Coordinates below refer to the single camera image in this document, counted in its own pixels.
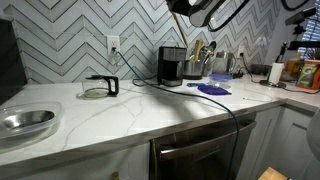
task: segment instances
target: cabinet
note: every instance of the cabinet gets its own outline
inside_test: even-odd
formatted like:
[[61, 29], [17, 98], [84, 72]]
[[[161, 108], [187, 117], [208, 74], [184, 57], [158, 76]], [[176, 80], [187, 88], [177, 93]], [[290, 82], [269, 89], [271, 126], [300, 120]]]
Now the cabinet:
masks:
[[257, 164], [260, 164], [261, 157], [266, 151], [266, 146], [272, 135], [281, 107], [257, 112], [256, 127], [251, 131], [250, 138], [244, 153], [237, 180], [257, 179]]
[[112, 180], [113, 172], [119, 173], [120, 180], [148, 180], [149, 143], [114, 153], [80, 159], [46, 170], [34, 170], [21, 180], [64, 180], [103, 179]]
[[267, 167], [272, 167], [295, 180], [303, 178], [308, 165], [314, 159], [309, 148], [306, 131], [312, 114], [282, 108], [272, 137], [257, 167], [257, 179]]

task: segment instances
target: dishwasher door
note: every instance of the dishwasher door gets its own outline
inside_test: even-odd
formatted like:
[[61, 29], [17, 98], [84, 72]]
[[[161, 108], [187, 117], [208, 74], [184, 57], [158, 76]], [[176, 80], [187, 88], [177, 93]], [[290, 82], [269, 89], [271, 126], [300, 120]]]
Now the dishwasher door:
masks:
[[[254, 119], [254, 113], [237, 117], [240, 133], [230, 179], [236, 179]], [[151, 140], [149, 179], [226, 179], [236, 133], [228, 119]]]

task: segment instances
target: kitchen counter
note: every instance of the kitchen counter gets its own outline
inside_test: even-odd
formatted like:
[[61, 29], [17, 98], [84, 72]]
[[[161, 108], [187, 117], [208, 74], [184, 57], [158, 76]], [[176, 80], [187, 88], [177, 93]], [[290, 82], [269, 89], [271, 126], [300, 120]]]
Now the kitchen counter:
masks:
[[[197, 82], [208, 81], [204, 78]], [[315, 112], [320, 105], [320, 93], [310, 95], [265, 87], [252, 83], [249, 76], [232, 80], [232, 95], [226, 96], [205, 95], [196, 87], [187, 87], [188, 82], [196, 81], [184, 80], [182, 86], [168, 89], [209, 97], [236, 115], [284, 104]], [[303, 90], [292, 84], [288, 84], [287, 88]], [[224, 109], [207, 100], [177, 96], [151, 87], [136, 87], [131, 80], [120, 81], [117, 97], [84, 100], [81, 92], [81, 83], [27, 85], [3, 104], [1, 108], [58, 101], [63, 106], [64, 114], [54, 135], [31, 146], [0, 154], [0, 165], [34, 158], [48, 160], [61, 153], [80, 157], [115, 151], [155, 137], [230, 118]]]

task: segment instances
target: clear container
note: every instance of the clear container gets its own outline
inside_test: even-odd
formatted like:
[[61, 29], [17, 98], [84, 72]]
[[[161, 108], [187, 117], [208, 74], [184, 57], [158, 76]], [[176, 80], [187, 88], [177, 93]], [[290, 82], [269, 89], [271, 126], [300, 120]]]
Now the clear container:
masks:
[[229, 81], [232, 79], [231, 75], [223, 75], [223, 74], [211, 74], [209, 75], [210, 81], [207, 83], [208, 85], [213, 85], [214, 87], [221, 87], [223, 89], [229, 89], [231, 86]]

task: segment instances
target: electrical outlet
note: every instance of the electrical outlet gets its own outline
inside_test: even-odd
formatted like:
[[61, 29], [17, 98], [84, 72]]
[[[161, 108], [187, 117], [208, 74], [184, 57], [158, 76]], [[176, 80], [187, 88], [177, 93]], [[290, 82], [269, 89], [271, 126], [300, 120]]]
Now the electrical outlet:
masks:
[[108, 45], [108, 56], [117, 55], [116, 52], [112, 50], [113, 47], [117, 48], [120, 51], [120, 38], [119, 36], [107, 36], [107, 45]]
[[240, 58], [240, 53], [244, 53], [244, 50], [245, 50], [245, 46], [243, 45], [239, 46], [237, 58]]

